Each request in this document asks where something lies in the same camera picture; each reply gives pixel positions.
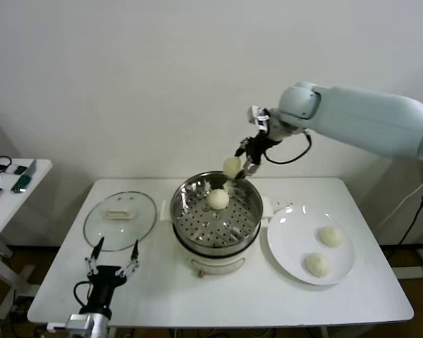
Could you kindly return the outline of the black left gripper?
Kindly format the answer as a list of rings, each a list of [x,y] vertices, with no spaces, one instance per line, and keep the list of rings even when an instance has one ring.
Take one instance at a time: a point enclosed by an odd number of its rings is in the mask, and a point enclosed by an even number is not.
[[[88,280],[92,284],[86,313],[112,313],[110,305],[115,289],[124,285],[139,267],[138,239],[133,246],[130,260],[124,266],[121,268],[118,266],[97,267],[97,259],[103,243],[104,237],[101,237],[91,255],[85,258]]]

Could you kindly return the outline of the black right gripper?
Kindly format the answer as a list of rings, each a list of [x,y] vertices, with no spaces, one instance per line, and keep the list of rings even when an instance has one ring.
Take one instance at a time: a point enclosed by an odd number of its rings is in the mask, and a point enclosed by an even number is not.
[[[240,157],[246,152],[246,161],[235,179],[245,179],[255,174],[259,168],[258,165],[261,163],[262,155],[269,147],[270,139],[262,132],[254,137],[244,138],[236,150],[236,156]]]

